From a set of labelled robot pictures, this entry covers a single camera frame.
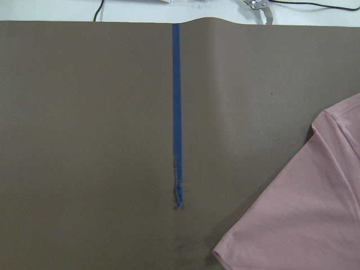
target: wire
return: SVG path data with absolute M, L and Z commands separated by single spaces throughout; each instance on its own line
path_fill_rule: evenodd
M 97 9 L 93 21 L 96 21 L 96 17 L 97 17 L 97 15 L 99 14 L 99 12 L 101 11 L 102 6 L 104 5 L 104 1 L 105 1 L 105 0 L 101 0 L 100 7 Z
M 360 10 L 360 7 L 357 7 L 357 8 L 337 7 L 337 6 L 328 6 L 326 4 L 309 3 L 309 2 L 287 2 L 287 1 L 278 1 L 278 0 L 269 0 L 269 2 L 279 3 L 279 4 L 292 4 L 292 5 L 312 5 L 312 6 L 333 8 L 336 10 L 346 10 L 346 11 Z

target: brown surface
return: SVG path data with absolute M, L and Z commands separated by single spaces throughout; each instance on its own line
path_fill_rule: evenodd
M 359 91 L 355 28 L 202 19 L 181 35 L 175 210 L 171 26 L 0 22 L 1 269 L 222 269 L 213 246 Z

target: white surface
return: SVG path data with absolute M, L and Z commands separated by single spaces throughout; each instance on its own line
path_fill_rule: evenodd
M 360 0 L 314 0 L 346 7 L 360 6 Z M 0 0 L 0 20 L 92 21 L 101 0 Z M 315 6 L 270 3 L 273 24 L 360 26 L 360 10 L 330 10 Z M 183 23 L 201 17 L 217 17 L 242 24 L 263 24 L 260 11 L 242 0 L 105 0 L 100 21 Z

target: pink t-shirt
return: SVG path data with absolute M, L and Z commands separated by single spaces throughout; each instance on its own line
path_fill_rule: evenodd
M 226 270 L 360 270 L 360 94 L 312 128 L 215 247 Z

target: blue tape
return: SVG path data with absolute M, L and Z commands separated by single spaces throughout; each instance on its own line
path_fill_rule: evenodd
M 176 206 L 182 206 L 180 25 L 173 24 L 173 154 Z

